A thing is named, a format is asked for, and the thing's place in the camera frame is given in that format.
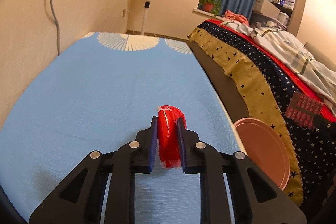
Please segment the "potted green plant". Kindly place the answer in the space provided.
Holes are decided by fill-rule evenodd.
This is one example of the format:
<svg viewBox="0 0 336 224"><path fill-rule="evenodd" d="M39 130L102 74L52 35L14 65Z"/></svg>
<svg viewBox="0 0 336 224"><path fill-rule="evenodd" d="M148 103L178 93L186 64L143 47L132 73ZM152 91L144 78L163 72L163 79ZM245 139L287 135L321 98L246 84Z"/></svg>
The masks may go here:
<svg viewBox="0 0 336 224"><path fill-rule="evenodd" d="M221 10L221 0L199 0L198 6L205 12L217 16Z"/></svg>

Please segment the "yellow star bed skirt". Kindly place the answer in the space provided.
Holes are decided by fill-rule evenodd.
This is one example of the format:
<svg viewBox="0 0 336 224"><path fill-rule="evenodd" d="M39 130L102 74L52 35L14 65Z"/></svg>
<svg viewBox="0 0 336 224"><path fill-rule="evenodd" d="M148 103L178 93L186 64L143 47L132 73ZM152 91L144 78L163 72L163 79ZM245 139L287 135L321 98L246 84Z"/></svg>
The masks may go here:
<svg viewBox="0 0 336 224"><path fill-rule="evenodd" d="M263 121L280 137L290 161L290 178L284 192L296 205L304 200L299 162L293 144L293 127L284 118L293 84L261 50L225 28L196 27L189 39L233 79L251 118Z"/></svg>

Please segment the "pink plastic trash bin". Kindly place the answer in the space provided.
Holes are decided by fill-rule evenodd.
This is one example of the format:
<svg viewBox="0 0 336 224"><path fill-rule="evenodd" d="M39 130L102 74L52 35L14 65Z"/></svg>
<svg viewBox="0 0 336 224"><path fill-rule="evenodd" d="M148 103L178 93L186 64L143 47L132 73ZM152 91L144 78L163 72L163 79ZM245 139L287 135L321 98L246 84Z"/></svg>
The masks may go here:
<svg viewBox="0 0 336 224"><path fill-rule="evenodd" d="M289 181L290 160L274 129L256 118L242 118L234 127L249 158L284 190Z"/></svg>

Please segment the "red plastic bag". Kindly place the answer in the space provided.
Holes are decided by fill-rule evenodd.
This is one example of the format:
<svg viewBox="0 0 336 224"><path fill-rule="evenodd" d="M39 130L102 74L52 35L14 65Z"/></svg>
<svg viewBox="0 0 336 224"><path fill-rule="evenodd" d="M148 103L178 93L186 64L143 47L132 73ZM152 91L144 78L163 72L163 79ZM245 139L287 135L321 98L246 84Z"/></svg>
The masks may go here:
<svg viewBox="0 0 336 224"><path fill-rule="evenodd" d="M162 105L158 108L159 158L163 168L179 168L181 158L177 136L177 121L182 118L186 127L185 115L179 108Z"/></svg>

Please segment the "cardboard box on shelf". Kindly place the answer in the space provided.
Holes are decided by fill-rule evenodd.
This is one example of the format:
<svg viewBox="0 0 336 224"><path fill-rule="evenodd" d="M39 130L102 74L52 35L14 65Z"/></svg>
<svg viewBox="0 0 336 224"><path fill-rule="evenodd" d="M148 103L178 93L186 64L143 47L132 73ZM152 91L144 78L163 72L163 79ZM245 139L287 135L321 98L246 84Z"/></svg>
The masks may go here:
<svg viewBox="0 0 336 224"><path fill-rule="evenodd" d="M270 18L278 18L280 13L280 10L268 0L255 0L252 11Z"/></svg>

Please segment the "wooden bookshelf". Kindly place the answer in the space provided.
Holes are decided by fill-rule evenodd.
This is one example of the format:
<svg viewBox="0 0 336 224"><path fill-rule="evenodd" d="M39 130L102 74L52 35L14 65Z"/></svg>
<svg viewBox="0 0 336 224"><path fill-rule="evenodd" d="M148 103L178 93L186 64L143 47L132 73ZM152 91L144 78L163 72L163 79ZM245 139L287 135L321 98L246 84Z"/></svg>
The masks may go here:
<svg viewBox="0 0 336 224"><path fill-rule="evenodd" d="M297 36L301 25L306 0L268 0L282 13L289 16L287 31Z"/></svg>

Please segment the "red blanket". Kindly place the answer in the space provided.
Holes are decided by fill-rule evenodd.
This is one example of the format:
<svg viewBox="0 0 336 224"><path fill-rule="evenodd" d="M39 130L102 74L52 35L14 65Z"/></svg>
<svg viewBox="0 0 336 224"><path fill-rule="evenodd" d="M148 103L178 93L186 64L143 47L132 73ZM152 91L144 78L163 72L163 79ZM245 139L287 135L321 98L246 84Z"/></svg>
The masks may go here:
<svg viewBox="0 0 336 224"><path fill-rule="evenodd" d="M207 55L234 80L249 114L262 121L285 113L294 92L322 99L281 61L252 39L206 20L191 35Z"/></svg>

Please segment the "plaid light blue quilt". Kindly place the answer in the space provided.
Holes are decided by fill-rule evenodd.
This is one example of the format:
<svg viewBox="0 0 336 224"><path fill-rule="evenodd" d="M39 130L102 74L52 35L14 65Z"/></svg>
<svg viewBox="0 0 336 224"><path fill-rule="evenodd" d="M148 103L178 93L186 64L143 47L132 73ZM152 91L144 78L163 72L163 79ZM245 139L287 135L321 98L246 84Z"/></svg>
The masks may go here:
<svg viewBox="0 0 336 224"><path fill-rule="evenodd" d="M251 37L315 91L335 113L335 72L317 61L295 36L276 27L251 28L236 20L225 20L221 25Z"/></svg>

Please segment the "pink clothes on windowsill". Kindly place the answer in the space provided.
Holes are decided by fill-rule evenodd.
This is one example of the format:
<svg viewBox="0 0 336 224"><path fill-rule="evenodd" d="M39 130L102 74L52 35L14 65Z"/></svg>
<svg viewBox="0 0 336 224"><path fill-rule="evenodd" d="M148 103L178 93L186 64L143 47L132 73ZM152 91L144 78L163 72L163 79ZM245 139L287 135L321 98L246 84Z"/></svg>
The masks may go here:
<svg viewBox="0 0 336 224"><path fill-rule="evenodd" d="M248 19L242 14L235 14L234 12L230 10L226 10L223 17L230 19L230 20L236 20L242 24L249 26Z"/></svg>

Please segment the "navy star bed sheet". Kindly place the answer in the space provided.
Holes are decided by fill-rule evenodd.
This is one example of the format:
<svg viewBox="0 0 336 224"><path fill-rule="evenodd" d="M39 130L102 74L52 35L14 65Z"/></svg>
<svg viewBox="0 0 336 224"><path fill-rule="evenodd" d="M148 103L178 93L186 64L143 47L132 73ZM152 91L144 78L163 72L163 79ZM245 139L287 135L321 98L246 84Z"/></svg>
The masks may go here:
<svg viewBox="0 0 336 224"><path fill-rule="evenodd" d="M283 141L290 160L290 176L284 192L297 205L313 200L335 175L335 117L327 107L324 125L299 126L285 117L295 92L317 98L306 84L251 38L215 20L194 28L189 39L234 80L250 117L271 127Z"/></svg>

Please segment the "maroon checkered packet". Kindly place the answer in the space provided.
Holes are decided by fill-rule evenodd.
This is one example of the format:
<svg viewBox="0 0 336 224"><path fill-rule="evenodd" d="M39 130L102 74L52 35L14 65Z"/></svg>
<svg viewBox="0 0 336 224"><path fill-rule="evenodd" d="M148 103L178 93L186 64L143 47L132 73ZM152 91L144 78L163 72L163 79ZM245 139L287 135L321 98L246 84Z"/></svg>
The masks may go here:
<svg viewBox="0 0 336 224"><path fill-rule="evenodd" d="M321 114L324 104L300 92L294 92L285 111L285 117L300 127L315 129L314 118Z"/></svg>

